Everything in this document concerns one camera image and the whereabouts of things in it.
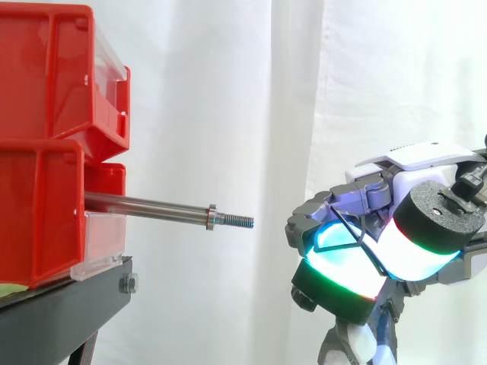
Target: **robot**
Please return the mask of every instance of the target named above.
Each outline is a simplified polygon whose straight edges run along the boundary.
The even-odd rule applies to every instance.
[[[436,142],[397,148],[360,162],[345,172],[346,184],[294,210],[285,233],[303,259],[291,296],[306,311],[319,305],[336,316],[319,365],[396,365],[404,297],[487,266],[487,233],[479,233],[486,159],[485,149]],[[414,238],[411,252],[391,226]]]

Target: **white backdrop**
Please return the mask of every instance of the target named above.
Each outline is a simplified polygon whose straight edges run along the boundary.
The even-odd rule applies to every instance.
[[[256,217],[213,233],[130,218],[140,289],[93,364],[316,363],[333,318],[291,305],[286,219],[363,157],[424,139],[482,147],[482,2],[84,3],[132,70],[127,194]],[[407,300],[400,364],[487,363],[486,289],[483,274]]]

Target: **stacked storage bin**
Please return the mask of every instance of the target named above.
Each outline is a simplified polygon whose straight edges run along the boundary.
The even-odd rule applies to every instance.
[[[0,285],[83,280],[121,263],[130,71],[80,5],[0,3]]]

